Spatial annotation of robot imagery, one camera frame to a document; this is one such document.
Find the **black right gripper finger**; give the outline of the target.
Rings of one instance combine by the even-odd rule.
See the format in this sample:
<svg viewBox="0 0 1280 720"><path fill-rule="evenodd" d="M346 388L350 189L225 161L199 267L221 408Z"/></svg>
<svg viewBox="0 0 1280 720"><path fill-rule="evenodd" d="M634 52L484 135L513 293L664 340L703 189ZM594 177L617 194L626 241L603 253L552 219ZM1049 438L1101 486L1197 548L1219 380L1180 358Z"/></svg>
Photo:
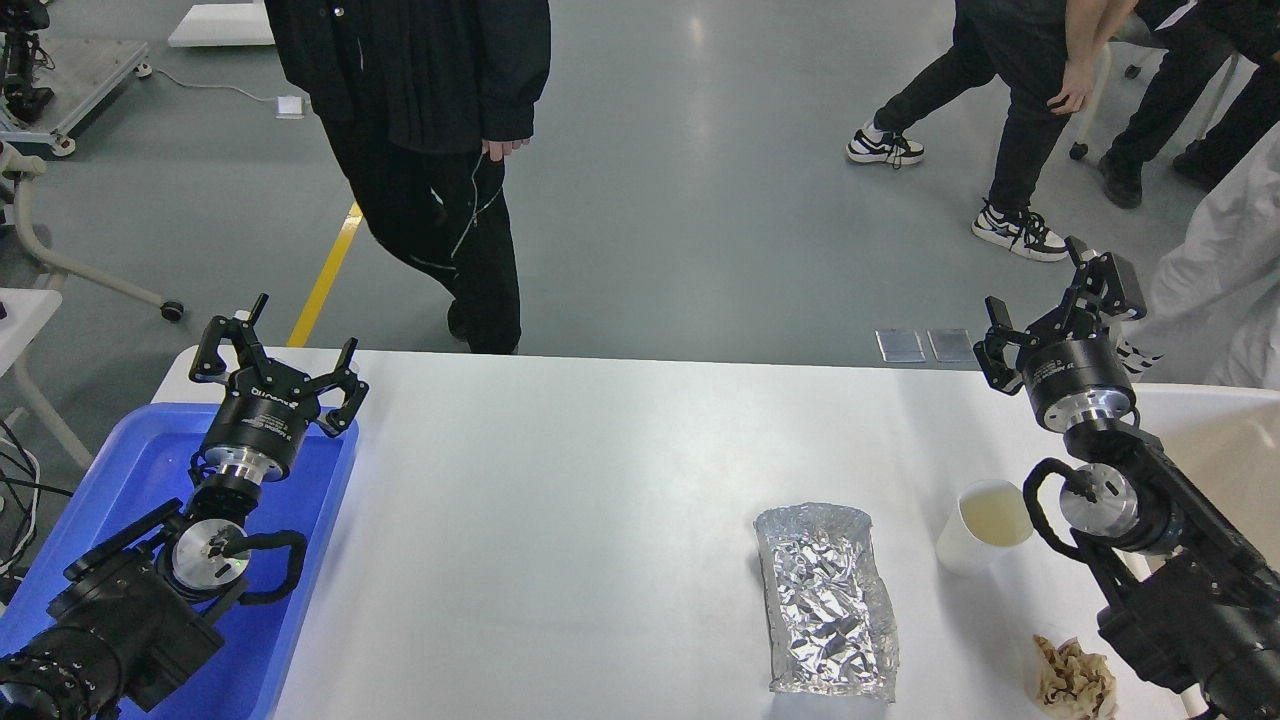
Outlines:
<svg viewBox="0 0 1280 720"><path fill-rule="evenodd" d="M1064 336L1088 340L1105 334L1116 322L1148 314L1137 270L1115 252L1096 252L1083 240L1066 237L1075 274L1064 292Z"/></svg>
<svg viewBox="0 0 1280 720"><path fill-rule="evenodd" d="M1064 331L1059 325L1065 322L1068 309L1060 304L1024 331L1014 327L1004 300L995 296L986 297L986 311L989 328L984 338L974 346L974 352L989 387L1007 396L1018 395L1025 388L1030 395L1065 397L1068 377L1061 357L1052 355L1033 366L1029 380L1024 377L1024 370L1030 366L1032 354L1044 351L1065 340Z"/></svg>

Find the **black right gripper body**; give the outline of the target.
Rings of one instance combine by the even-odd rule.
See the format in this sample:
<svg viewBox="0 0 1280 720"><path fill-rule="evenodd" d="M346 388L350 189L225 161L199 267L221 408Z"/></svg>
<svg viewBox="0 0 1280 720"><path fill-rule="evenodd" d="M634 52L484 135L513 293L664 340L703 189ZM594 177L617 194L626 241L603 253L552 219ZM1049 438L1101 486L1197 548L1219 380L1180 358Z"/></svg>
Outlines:
<svg viewBox="0 0 1280 720"><path fill-rule="evenodd" d="M1020 375L1039 427L1064 434L1137 407L1130 375L1106 338L1064 340L1020 351Z"/></svg>

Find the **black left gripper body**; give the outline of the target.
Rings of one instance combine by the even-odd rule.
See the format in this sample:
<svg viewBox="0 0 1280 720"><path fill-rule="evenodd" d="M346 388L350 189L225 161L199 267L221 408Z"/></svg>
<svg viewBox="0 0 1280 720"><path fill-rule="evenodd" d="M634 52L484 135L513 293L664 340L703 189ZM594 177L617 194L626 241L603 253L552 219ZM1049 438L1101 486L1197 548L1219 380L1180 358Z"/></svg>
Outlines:
<svg viewBox="0 0 1280 720"><path fill-rule="evenodd" d="M283 480L300 454L307 428L320 414L315 393L305 393L305 373L283 363L242 366L233 373L197 454L200 468L246 468L253 483Z"/></svg>

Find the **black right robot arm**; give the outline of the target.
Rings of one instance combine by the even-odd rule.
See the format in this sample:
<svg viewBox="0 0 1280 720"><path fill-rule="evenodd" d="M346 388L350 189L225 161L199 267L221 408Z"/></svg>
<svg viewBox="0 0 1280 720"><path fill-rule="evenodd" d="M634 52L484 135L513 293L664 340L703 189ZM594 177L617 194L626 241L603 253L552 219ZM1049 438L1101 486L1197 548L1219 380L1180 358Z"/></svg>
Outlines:
<svg viewBox="0 0 1280 720"><path fill-rule="evenodd" d="M1277 573L1140 429L1137 395L1110 334L1146 302L1133 265L1066 241L1074 274L1060 304L1019 331L986 300L973 351L987 383L1025 391L1039 427L1079 468L1047 457L1021 487L1030 524L1089 568L1106 605L1098 633L1139 679L1198 691L1204 717L1275 719Z"/></svg>

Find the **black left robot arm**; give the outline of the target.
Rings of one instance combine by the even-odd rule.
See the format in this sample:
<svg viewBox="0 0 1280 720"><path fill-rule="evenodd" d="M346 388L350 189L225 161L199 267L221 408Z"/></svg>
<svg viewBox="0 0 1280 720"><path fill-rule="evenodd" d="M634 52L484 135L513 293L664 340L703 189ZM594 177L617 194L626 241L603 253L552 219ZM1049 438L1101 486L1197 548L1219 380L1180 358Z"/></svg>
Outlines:
<svg viewBox="0 0 1280 720"><path fill-rule="evenodd" d="M216 406L115 428L3 615L5 719L260 719L283 683L353 465L369 384L347 340L312 374L247 318L189 366Z"/></svg>

